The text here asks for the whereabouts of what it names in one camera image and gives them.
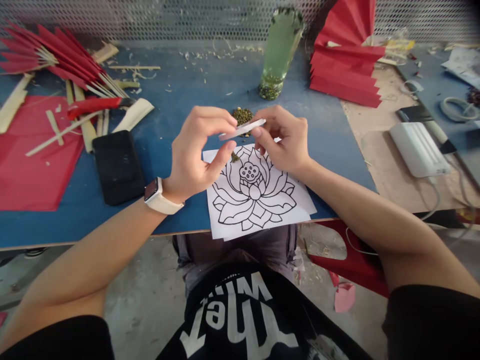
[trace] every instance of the green glass bottle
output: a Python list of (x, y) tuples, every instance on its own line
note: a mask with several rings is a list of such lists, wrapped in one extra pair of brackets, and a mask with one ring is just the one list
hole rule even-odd
[(279, 97), (304, 29), (302, 14), (292, 6), (280, 6), (273, 14), (263, 73), (258, 85), (258, 93), (262, 98), (275, 100)]

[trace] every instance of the white watch strap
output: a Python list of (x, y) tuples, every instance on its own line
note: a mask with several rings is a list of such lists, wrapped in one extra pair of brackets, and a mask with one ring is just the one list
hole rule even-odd
[(184, 207), (185, 204), (174, 203), (168, 200), (167, 198), (163, 197), (162, 193), (163, 193), (162, 179), (159, 177), (158, 191), (150, 199), (148, 199), (145, 202), (145, 204), (147, 204), (149, 208), (165, 215), (173, 215), (178, 210)]

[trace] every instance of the floor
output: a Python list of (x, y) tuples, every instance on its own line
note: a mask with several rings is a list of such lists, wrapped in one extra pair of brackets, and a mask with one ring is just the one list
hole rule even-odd
[[(360, 344), (375, 360), (387, 358), (387, 339), (381, 325), (387, 300), (364, 287), (356, 286), (356, 302), (349, 312), (334, 310), (335, 288), (328, 273), (308, 261), (310, 254), (344, 259), (345, 244), (335, 231), (316, 224), (300, 227), (305, 272), (300, 290), (330, 319)], [(41, 257), (17, 256), (0, 268), (0, 295), (18, 296), (48, 264), (68, 247), (53, 247)], [(181, 273), (176, 270), (177, 256), (172, 239), (149, 239), (131, 263), (110, 285), (105, 318), (110, 328), (117, 360), (155, 359), (175, 330), (183, 322), (186, 304)], [(15, 308), (10, 309), (9, 317)]]

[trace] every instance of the red pliers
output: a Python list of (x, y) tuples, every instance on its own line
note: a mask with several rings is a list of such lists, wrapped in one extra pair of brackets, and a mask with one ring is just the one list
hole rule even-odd
[(77, 101), (67, 108), (66, 115), (70, 121), (73, 121), (82, 114), (91, 114), (101, 110), (117, 109), (120, 107), (129, 108), (135, 103), (135, 101), (135, 99), (130, 97), (92, 98)]

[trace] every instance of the lotus drawing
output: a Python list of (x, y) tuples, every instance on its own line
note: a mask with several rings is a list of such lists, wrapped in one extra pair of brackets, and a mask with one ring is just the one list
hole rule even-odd
[(213, 201), (220, 211), (218, 222), (241, 223), (242, 231), (254, 224), (263, 228), (269, 221), (281, 222), (282, 215), (297, 205), (291, 196), (295, 186), (288, 182), (288, 174), (273, 168), (270, 157), (260, 155), (253, 147), (242, 146), (236, 155), (240, 160), (230, 160), (213, 184), (218, 195)]

